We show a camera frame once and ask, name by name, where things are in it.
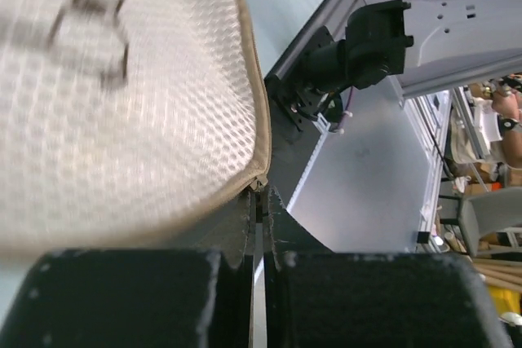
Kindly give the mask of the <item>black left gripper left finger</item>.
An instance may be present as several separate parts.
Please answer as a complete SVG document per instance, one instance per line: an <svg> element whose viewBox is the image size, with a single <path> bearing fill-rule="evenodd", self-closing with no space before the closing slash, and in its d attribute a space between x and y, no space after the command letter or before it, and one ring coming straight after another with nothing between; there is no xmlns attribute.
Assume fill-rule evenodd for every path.
<svg viewBox="0 0 522 348"><path fill-rule="evenodd" d="M251 195L196 244L60 249L26 273L4 347L248 347Z"/></svg>

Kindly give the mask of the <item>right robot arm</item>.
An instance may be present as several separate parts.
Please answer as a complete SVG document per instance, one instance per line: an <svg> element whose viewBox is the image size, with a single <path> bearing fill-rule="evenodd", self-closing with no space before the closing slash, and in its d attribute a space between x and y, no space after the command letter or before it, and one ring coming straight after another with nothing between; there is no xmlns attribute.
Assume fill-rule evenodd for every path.
<svg viewBox="0 0 522 348"><path fill-rule="evenodd" d="M364 6L345 38L303 57L311 81L365 89L407 68L521 47L521 0L392 0Z"/></svg>

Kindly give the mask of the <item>person's forearm with watch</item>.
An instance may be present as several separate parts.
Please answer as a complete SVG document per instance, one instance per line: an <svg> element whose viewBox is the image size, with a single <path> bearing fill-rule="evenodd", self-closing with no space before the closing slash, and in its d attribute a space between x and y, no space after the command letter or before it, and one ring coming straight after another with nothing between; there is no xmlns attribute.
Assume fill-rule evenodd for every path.
<svg viewBox="0 0 522 348"><path fill-rule="evenodd" d="M512 92L509 95L495 91L493 93L492 109L501 117L503 121L508 121L510 125L520 122L520 103L518 93ZM503 131L502 151L505 162L514 169L521 168L521 133L511 127Z"/></svg>

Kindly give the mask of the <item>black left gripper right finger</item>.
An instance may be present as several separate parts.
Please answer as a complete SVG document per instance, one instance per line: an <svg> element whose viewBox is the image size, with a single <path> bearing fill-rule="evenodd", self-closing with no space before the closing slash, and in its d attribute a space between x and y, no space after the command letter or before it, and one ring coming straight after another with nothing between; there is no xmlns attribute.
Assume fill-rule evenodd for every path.
<svg viewBox="0 0 522 348"><path fill-rule="evenodd" d="M263 195L270 347L510 347L483 280L447 253L336 253Z"/></svg>

